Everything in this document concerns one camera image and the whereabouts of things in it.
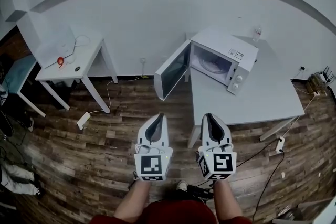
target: microwave door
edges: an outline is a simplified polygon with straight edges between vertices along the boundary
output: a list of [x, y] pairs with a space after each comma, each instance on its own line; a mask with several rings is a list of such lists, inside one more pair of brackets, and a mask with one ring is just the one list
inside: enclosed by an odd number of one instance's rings
[[154, 88], [157, 96], [165, 100], [189, 68], [191, 41], [183, 43], [155, 72]]

